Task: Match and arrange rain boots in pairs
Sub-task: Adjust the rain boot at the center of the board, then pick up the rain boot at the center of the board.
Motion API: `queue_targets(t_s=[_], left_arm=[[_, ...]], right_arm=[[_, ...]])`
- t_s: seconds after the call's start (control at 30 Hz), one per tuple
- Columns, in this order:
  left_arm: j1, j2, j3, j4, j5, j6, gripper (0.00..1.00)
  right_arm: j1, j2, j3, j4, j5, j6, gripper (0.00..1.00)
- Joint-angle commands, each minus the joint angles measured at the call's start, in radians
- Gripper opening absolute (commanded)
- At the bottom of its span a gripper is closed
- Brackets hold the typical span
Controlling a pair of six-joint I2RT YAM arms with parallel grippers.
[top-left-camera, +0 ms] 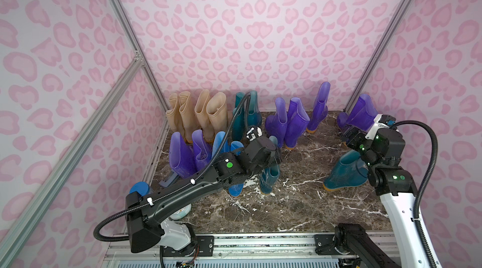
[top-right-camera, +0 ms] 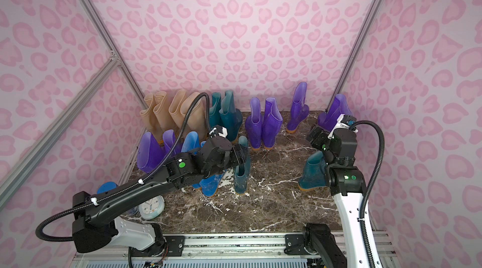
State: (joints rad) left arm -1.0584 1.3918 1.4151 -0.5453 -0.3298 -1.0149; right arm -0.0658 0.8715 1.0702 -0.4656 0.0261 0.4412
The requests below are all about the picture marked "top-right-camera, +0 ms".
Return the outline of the blue boot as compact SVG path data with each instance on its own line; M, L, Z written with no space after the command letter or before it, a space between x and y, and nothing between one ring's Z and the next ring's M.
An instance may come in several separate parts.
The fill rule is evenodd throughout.
M203 179L201 182L199 182L202 194L208 198L213 197L216 194L218 187L220 185L220 182L222 181L222 178L224 177L224 175L225 175L225 171L222 171L221 173L210 176L206 179Z
M200 147L199 136L196 131L191 131L187 134L183 146L182 153L188 152Z

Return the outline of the purple boot shaft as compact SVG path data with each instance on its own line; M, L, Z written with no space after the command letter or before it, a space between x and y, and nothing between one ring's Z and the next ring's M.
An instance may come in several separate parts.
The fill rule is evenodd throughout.
M264 147L272 149L276 142L276 136L281 130L283 117L277 107L277 101L274 97L266 99L264 120L262 123L262 141Z

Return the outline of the beige boot with paper stuffing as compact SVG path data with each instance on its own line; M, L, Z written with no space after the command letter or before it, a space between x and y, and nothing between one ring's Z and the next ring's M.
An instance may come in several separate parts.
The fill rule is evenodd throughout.
M183 117L186 117L189 107L199 94L199 92L194 92L183 101L180 109ZM200 139L204 139L206 137L207 125L205 117L205 105L203 99L200 99L197 102L196 106L192 110L190 117L188 118L185 133L188 134L192 131L197 132Z

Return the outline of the beige boot pair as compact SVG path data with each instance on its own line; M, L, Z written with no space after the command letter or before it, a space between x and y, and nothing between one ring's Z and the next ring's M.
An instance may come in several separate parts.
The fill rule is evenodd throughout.
M140 116L144 122L146 129L154 136L156 141L161 144L163 143L163 133L157 117L154 113L154 108L157 102L154 98L154 94L150 93L144 97L144 102L147 108L140 111Z
M166 91L155 92L154 100L156 101L156 105L154 106L153 112L161 129L163 131L173 130L175 134L178 134L179 127L169 113L171 101L168 97L168 93Z

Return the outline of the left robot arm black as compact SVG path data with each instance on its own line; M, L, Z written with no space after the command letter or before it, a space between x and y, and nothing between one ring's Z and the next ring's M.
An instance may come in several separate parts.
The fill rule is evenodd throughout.
M102 194L85 192L74 196L83 206L75 215L72 237L79 253L97 251L108 245L131 247L146 255L160 255L167 243L159 226L127 224L119 216L143 204L246 162L249 149L216 136L200 148L166 160L155 172Z

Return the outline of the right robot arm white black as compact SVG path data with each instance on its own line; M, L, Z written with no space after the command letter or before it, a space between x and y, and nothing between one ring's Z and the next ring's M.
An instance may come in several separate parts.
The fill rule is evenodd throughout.
M379 152L370 181L365 181L355 166L358 146L355 131L361 125L373 127L379 138ZM341 250L327 225L307 224L304 228L306 250L317 253L323 267L381 267L368 202L384 158L383 131L371 121L358 121L332 133L314 125L306 139L323 153L327 162L325 183L340 214L345 240L345 250Z

